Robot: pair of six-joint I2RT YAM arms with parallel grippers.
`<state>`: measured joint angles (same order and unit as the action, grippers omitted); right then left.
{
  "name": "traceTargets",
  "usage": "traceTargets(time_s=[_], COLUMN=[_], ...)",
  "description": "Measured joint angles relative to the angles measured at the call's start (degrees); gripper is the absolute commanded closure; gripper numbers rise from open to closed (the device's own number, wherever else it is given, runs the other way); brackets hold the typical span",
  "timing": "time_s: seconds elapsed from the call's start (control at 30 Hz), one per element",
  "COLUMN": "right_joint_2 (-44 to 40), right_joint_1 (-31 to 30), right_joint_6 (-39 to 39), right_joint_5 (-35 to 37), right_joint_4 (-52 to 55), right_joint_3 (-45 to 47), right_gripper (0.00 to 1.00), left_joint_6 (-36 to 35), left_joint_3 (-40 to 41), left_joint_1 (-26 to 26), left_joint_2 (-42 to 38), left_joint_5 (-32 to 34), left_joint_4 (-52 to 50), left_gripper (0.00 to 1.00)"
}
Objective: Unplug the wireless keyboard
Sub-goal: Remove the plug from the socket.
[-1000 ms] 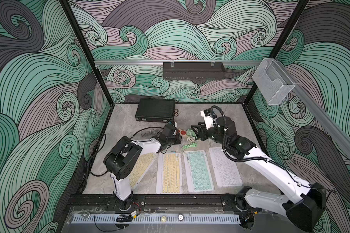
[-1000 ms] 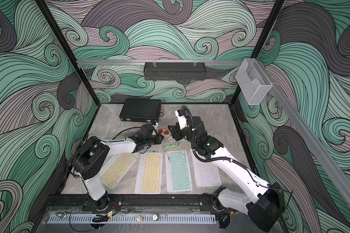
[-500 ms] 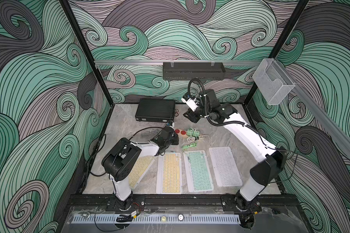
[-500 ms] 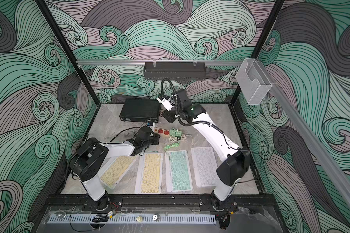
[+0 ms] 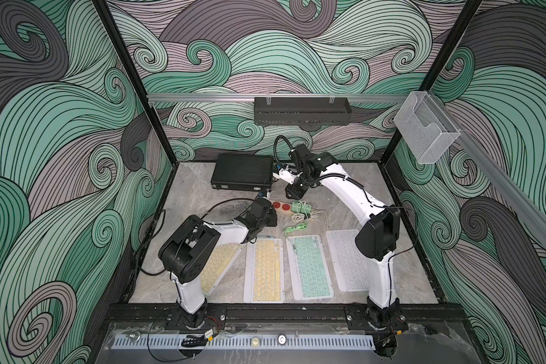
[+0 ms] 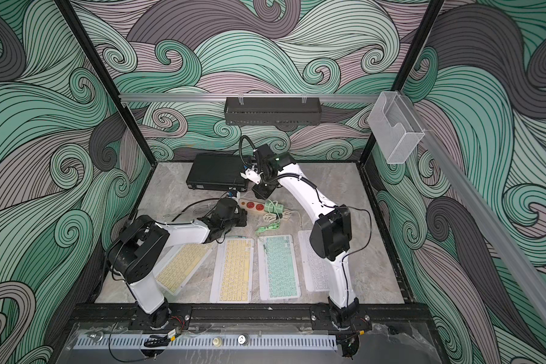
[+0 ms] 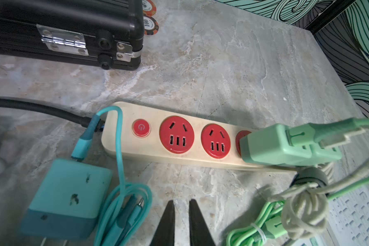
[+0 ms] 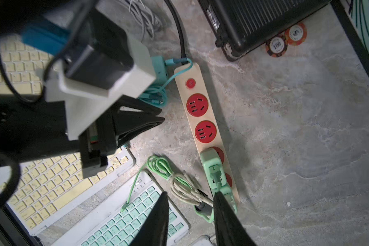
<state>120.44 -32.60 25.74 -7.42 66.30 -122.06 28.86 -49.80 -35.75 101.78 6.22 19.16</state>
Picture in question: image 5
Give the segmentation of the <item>yellow wireless keyboard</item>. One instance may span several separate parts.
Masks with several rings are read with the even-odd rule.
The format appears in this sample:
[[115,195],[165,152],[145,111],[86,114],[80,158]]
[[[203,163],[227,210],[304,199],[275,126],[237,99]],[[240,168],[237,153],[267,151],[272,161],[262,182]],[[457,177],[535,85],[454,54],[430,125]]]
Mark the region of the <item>yellow wireless keyboard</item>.
[[218,245],[200,274],[201,288],[209,297],[241,253],[240,244]]
[[247,244],[244,303],[283,303],[284,251],[281,239],[258,237]]

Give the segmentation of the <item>green wireless keyboard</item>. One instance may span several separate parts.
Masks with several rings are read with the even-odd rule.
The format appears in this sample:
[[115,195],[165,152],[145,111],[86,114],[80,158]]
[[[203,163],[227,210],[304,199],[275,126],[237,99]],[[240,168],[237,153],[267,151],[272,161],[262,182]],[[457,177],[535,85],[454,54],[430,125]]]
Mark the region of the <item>green wireless keyboard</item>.
[[334,296],[329,268],[319,235],[287,237],[294,299],[322,300]]

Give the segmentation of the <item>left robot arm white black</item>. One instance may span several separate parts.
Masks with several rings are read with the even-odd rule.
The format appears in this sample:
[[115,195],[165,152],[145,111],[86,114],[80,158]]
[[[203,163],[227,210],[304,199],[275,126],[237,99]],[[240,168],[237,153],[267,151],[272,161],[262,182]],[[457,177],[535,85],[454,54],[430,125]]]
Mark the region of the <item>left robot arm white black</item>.
[[206,297],[200,274],[218,245],[253,242],[267,227],[277,225],[272,202],[257,197],[249,208],[228,223],[210,223],[188,216],[159,249],[158,258],[176,284],[178,302],[188,315],[204,312]]

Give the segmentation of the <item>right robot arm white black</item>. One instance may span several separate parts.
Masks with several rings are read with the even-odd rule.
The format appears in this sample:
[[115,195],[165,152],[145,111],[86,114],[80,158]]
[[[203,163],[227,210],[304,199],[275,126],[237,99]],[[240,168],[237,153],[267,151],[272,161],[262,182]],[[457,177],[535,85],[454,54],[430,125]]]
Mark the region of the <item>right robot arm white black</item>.
[[369,307],[375,312],[376,322],[389,319],[398,308],[391,260],[400,236],[400,211],[373,197],[329,153],[316,155],[299,144],[290,148],[288,156],[293,165],[280,164],[274,173],[288,183],[287,198],[301,200],[308,190],[322,186],[338,197],[359,221],[361,229],[354,243],[369,260]]

